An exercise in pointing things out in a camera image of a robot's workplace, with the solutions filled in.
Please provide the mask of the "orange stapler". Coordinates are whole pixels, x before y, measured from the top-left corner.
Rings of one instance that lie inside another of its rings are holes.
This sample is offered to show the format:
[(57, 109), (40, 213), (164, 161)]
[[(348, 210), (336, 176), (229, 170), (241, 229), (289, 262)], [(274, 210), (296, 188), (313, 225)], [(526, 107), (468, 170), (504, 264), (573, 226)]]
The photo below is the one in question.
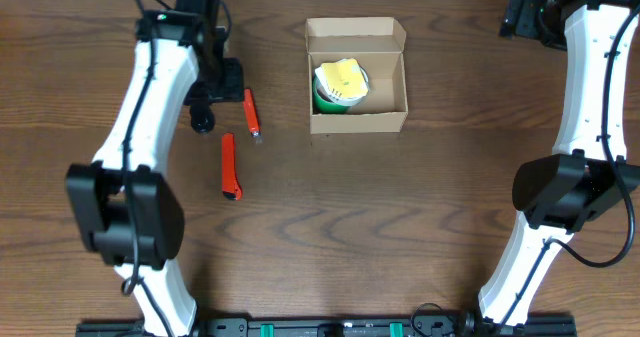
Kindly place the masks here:
[(244, 90), (244, 102), (243, 108), (247, 121), (247, 126), (250, 134), (254, 138), (261, 136), (260, 123), (257, 115), (257, 110), (254, 103), (253, 93), (250, 88)]

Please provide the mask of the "green tape roll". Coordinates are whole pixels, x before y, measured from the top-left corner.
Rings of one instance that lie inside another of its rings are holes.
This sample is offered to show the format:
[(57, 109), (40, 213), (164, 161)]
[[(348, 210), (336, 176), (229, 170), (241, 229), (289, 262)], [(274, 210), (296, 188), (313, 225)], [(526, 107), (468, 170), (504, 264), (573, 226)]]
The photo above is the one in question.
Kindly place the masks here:
[(348, 106), (342, 106), (331, 101), (324, 93), (322, 85), (317, 77), (312, 81), (313, 104), (317, 113), (322, 114), (345, 114)]

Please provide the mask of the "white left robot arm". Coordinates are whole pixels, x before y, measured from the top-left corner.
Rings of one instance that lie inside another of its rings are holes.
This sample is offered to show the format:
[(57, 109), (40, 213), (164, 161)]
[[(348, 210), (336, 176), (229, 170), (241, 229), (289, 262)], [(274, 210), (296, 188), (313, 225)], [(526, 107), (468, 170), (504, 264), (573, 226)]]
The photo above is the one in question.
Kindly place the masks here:
[(184, 211), (168, 183), (169, 152), (183, 107), (194, 130), (209, 131), (210, 105), (242, 101), (228, 29), (205, 8), (147, 10), (136, 26), (134, 67), (108, 137), (88, 164), (73, 164), (66, 192), (84, 247), (121, 277), (136, 299), (134, 322), (84, 322), (79, 336), (193, 336), (198, 304), (177, 260)]

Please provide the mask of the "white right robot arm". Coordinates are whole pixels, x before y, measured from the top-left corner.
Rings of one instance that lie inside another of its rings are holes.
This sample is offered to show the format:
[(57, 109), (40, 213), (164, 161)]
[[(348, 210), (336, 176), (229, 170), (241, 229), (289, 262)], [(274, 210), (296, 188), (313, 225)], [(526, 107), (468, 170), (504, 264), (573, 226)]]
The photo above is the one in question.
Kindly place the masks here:
[(586, 223), (622, 202), (627, 234), (608, 268), (629, 253), (636, 230), (631, 193), (639, 169), (627, 160), (623, 109), (629, 51), (639, 0), (509, 0), (499, 30), (567, 53), (559, 132), (548, 157), (522, 164), (514, 178), (517, 211), (498, 266), (465, 322), (472, 333), (523, 335), (529, 307), (560, 251), (598, 267), (569, 242)]

